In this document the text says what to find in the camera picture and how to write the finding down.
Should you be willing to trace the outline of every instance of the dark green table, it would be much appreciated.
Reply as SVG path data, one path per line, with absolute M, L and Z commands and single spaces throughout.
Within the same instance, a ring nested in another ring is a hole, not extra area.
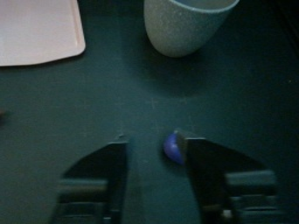
M 299 59 L 267 1 L 243 0 L 208 44 L 170 59 L 146 36 L 143 1 L 79 1 L 87 50 L 0 68 L 0 223 L 47 223 L 65 169 L 132 137 L 123 223 L 199 223 L 184 169 L 162 153 L 178 127 L 274 169 L 299 213 Z

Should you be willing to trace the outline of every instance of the table surface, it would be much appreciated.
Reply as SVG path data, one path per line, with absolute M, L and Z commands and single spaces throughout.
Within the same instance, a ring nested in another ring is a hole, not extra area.
M 175 128 L 242 151 L 276 173 L 299 221 L 299 59 L 266 0 L 243 0 L 191 56 L 146 36 L 143 1 L 79 1 L 75 58 L 0 68 L 0 223 L 48 223 L 57 181 L 113 138 L 131 136 L 123 223 L 199 223 L 183 167 L 164 158 Z

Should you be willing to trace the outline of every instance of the white cup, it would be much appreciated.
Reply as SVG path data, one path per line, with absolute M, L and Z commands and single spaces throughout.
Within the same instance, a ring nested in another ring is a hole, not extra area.
M 210 40 L 239 0 L 144 0 L 144 26 L 168 57 L 194 53 Z

